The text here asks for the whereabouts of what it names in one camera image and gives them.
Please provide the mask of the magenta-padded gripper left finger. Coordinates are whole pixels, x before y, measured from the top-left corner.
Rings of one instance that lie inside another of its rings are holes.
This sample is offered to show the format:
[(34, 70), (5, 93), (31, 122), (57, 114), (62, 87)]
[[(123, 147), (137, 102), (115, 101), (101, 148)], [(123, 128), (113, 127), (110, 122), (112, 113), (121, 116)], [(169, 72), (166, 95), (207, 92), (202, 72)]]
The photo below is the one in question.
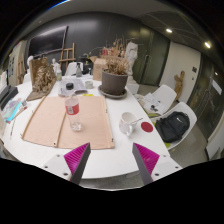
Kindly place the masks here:
[(56, 154), (42, 168), (45, 171), (78, 185), (90, 153), (90, 144), (85, 143), (65, 155)]

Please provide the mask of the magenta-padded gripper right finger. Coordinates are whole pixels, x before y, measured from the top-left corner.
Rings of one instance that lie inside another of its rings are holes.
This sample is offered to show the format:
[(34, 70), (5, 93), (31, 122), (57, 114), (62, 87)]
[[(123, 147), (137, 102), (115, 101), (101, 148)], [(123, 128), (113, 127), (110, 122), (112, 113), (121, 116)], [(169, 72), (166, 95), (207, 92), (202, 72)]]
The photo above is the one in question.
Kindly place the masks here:
[(134, 143), (132, 153), (144, 185), (168, 176), (182, 167), (168, 155), (159, 155), (152, 150)]

